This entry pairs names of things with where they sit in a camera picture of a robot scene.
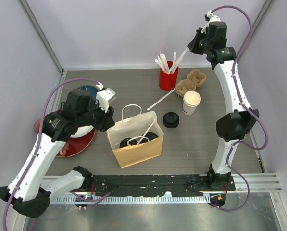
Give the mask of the white straw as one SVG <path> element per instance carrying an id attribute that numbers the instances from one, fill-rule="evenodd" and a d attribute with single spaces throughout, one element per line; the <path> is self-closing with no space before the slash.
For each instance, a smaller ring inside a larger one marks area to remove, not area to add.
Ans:
<path id="1" fill-rule="evenodd" d="M 149 126 L 148 129 L 145 131 L 145 133 L 141 136 L 141 138 L 139 139 L 137 145 L 139 145 L 139 144 L 142 142 L 142 140 L 143 140 L 144 138 L 146 138 L 146 134 L 147 134 L 147 133 L 149 132 L 149 130 L 153 127 L 154 123 L 155 123 L 155 119 L 154 119 L 153 122 L 150 124 L 150 126 Z"/>
<path id="2" fill-rule="evenodd" d="M 159 104 L 161 101 L 163 101 L 166 97 L 168 97 L 170 94 L 172 94 L 175 91 L 175 88 L 173 88 L 171 91 L 169 91 L 167 94 L 165 94 L 163 97 L 161 97 L 158 101 L 156 101 L 154 104 L 152 104 L 150 107 L 147 108 L 147 111 L 150 111 L 153 107 L 155 107 L 157 104 Z"/>
<path id="3" fill-rule="evenodd" d="M 189 48 L 187 47 L 183 53 L 178 57 L 177 60 L 173 60 L 172 66 L 170 67 L 170 69 L 167 71 L 168 74 L 173 74 L 176 69 L 178 68 L 179 64 L 181 63 L 181 61 L 183 60 L 185 54 L 189 51 Z"/>

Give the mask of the brown paper bag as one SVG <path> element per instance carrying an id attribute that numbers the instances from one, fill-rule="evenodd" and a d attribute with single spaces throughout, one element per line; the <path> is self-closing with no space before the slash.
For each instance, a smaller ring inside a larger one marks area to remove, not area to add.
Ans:
<path id="1" fill-rule="evenodd" d="M 154 119 L 155 123 L 146 138 L 137 145 Z M 121 121 L 107 130 L 107 138 L 120 167 L 125 168 L 160 156 L 164 133 L 158 124 L 155 111 L 150 111 L 139 112 L 129 118 L 121 114 Z"/>

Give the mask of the stack of black cup lids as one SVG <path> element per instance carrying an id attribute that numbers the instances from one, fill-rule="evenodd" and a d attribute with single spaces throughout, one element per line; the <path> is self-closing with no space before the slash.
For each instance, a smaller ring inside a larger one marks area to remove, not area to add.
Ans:
<path id="1" fill-rule="evenodd" d="M 163 124 L 170 129 L 176 128 L 179 125 L 179 115 L 175 112 L 168 112 L 163 116 Z"/>

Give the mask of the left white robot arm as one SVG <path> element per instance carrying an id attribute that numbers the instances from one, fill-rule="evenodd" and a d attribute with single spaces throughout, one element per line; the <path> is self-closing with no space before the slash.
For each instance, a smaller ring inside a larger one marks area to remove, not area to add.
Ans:
<path id="1" fill-rule="evenodd" d="M 71 136 L 86 134 L 84 128 L 105 132 L 114 126 L 114 109 L 109 103 L 115 98 L 110 88 L 100 90 L 95 99 L 86 90 L 69 92 L 58 111 L 44 117 L 33 150 L 13 182 L 0 187 L 0 199 L 12 204 L 19 214 L 38 218 L 57 197 L 74 189 L 87 192 L 92 186 L 92 174 L 80 166 L 49 183 L 42 180 Z"/>

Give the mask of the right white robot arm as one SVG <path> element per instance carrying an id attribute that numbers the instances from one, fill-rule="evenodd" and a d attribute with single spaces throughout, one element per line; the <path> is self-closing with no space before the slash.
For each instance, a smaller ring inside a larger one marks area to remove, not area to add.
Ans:
<path id="1" fill-rule="evenodd" d="M 244 93 L 235 49 L 226 45 L 226 33 L 225 22 L 209 22 L 205 27 L 197 29 L 194 39 L 188 45 L 191 53 L 206 55 L 218 77 L 225 99 L 226 114 L 216 122 L 219 144 L 205 182 L 212 190 L 218 190 L 230 182 L 230 167 L 235 151 L 259 117 L 259 111 L 252 109 Z"/>

